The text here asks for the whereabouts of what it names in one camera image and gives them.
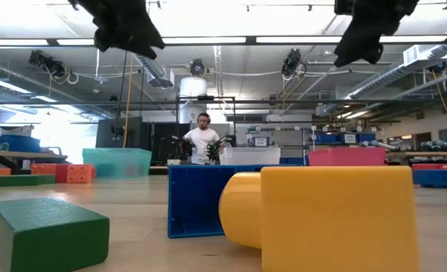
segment blue bin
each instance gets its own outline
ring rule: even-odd
[[[223,235],[218,205],[225,185],[237,172],[260,172],[265,166],[278,165],[171,165],[168,237]]]
[[[0,144],[8,143],[9,151],[40,153],[40,140],[23,135],[2,135]]]
[[[414,170],[413,183],[426,188],[447,188],[447,170]]]

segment green block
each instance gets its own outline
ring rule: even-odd
[[[109,218],[53,198],[0,202],[3,272],[69,272],[108,256]]]
[[[40,184],[54,184],[54,175],[6,175],[0,176],[0,187],[6,186],[30,186]]]

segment white t-shirt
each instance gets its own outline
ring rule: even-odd
[[[211,128],[207,128],[205,130],[194,128],[191,131],[188,131],[183,138],[188,139],[195,144],[195,149],[193,150],[192,155],[192,163],[200,165],[204,165],[208,162],[207,152],[205,151],[207,144],[220,140],[217,132]]]

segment yellow block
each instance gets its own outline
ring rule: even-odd
[[[260,173],[237,173],[220,197],[219,216],[227,238],[260,248]]]
[[[409,167],[269,167],[261,179],[264,271],[418,272]]]

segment teal plastic bin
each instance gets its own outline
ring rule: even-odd
[[[141,178],[150,173],[151,152],[139,148],[85,148],[84,163],[96,168],[96,178]]]

